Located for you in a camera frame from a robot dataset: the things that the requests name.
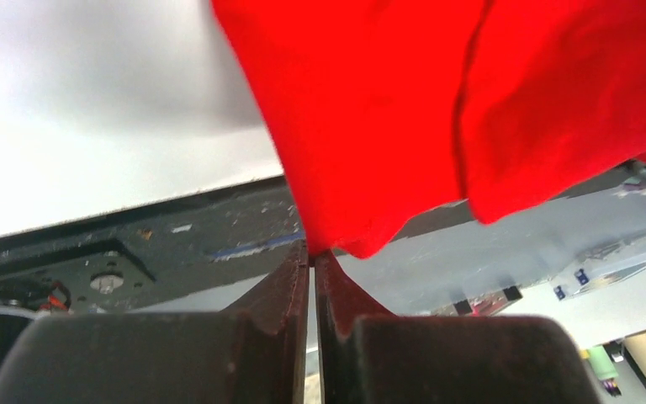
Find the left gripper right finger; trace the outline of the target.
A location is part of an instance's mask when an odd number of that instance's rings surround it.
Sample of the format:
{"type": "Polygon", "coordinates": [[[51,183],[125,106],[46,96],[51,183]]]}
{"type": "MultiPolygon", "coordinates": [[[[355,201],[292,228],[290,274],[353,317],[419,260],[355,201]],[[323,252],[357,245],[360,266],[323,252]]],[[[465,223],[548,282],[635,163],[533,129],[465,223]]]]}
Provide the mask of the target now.
{"type": "Polygon", "coordinates": [[[534,316],[398,316],[315,260],[325,403],[596,403],[569,336],[534,316]]]}

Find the red t-shirt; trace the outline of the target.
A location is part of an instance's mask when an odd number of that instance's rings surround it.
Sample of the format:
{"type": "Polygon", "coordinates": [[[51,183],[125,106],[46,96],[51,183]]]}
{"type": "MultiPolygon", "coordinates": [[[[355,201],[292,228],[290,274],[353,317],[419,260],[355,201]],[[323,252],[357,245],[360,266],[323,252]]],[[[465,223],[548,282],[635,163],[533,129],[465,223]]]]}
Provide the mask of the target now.
{"type": "Polygon", "coordinates": [[[646,1],[215,1],[309,250],[368,258],[646,162],[646,1]]]}

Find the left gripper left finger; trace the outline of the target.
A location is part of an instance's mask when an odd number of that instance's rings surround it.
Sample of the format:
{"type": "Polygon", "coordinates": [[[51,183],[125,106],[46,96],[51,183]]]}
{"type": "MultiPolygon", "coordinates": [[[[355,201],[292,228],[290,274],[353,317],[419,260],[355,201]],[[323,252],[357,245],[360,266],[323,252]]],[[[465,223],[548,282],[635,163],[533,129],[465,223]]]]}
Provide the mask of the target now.
{"type": "Polygon", "coordinates": [[[300,403],[308,252],[225,309],[48,316],[0,367],[0,403],[300,403]]]}

